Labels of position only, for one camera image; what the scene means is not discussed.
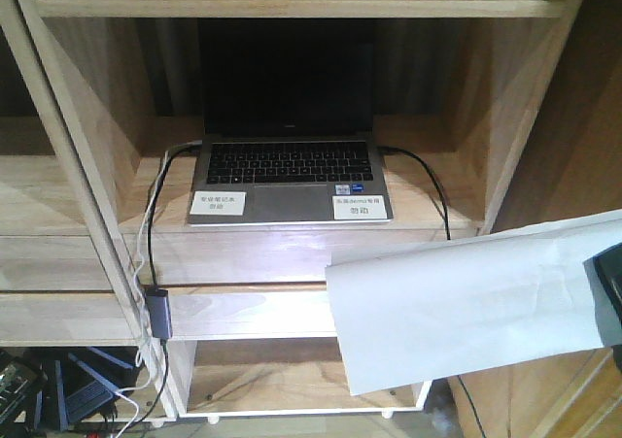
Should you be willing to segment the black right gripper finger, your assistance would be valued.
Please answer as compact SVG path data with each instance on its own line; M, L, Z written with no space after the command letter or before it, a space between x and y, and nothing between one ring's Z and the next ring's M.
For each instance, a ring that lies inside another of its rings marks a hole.
M621 245L583 262L594 298L595 320L606 347L621 345Z

